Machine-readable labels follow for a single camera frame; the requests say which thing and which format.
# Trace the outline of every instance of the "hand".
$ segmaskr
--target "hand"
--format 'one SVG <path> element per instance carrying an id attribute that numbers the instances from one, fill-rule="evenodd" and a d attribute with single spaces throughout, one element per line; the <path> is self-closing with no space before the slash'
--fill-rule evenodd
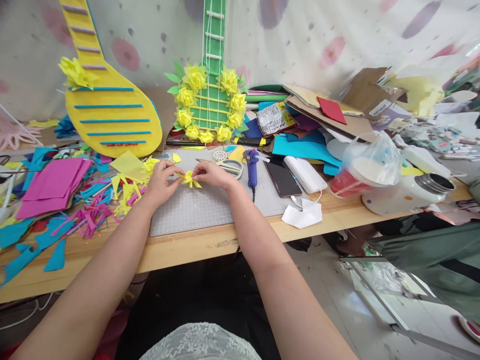
<path id="1" fill-rule="evenodd" d="M 171 161 L 162 160 L 155 164 L 145 194 L 142 196 L 142 199 L 145 198 L 154 207 L 154 210 L 170 199 L 179 187 L 182 181 L 181 177 L 175 179 L 171 184 L 168 182 L 169 177 L 174 173 L 185 175 L 184 171 Z"/>
<path id="2" fill-rule="evenodd" d="M 218 164 L 211 161 L 202 161 L 193 169 L 192 178 L 203 181 L 217 188 L 227 190 L 238 181 Z"/>

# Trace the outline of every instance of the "white lace clothing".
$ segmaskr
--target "white lace clothing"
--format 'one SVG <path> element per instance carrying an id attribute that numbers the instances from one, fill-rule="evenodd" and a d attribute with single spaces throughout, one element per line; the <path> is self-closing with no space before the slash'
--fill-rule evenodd
<path id="1" fill-rule="evenodd" d="M 150 348 L 140 360 L 262 360 L 253 346 L 217 324 L 184 324 Z"/>

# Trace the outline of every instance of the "white power bank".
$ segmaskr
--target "white power bank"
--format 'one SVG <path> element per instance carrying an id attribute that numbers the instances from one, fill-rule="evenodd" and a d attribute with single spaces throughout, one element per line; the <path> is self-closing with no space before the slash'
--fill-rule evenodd
<path id="1" fill-rule="evenodd" d="M 328 187 L 312 164 L 304 158 L 285 156 L 283 162 L 308 194 L 319 192 Z"/>

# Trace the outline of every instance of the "guitar neck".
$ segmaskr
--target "guitar neck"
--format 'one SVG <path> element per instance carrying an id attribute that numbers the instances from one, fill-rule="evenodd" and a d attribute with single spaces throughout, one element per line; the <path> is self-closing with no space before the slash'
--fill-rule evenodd
<path id="1" fill-rule="evenodd" d="M 202 61 L 215 80 L 224 67 L 226 0 L 205 0 L 204 6 Z"/>

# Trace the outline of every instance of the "tile floor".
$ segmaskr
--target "tile floor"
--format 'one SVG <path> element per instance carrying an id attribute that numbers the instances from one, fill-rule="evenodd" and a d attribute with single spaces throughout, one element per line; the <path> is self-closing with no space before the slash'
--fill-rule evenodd
<path id="1" fill-rule="evenodd" d="M 354 289 L 348 265 L 338 260 L 321 236 L 313 237 L 308 252 L 288 245 L 286 248 L 323 310 L 360 360 L 458 359 L 393 332 L 386 322 L 387 312 L 369 290 Z M 480 344 L 462 333 L 454 319 L 458 312 L 452 308 L 394 295 L 385 298 L 410 329 L 477 353 L 480 359 Z"/>

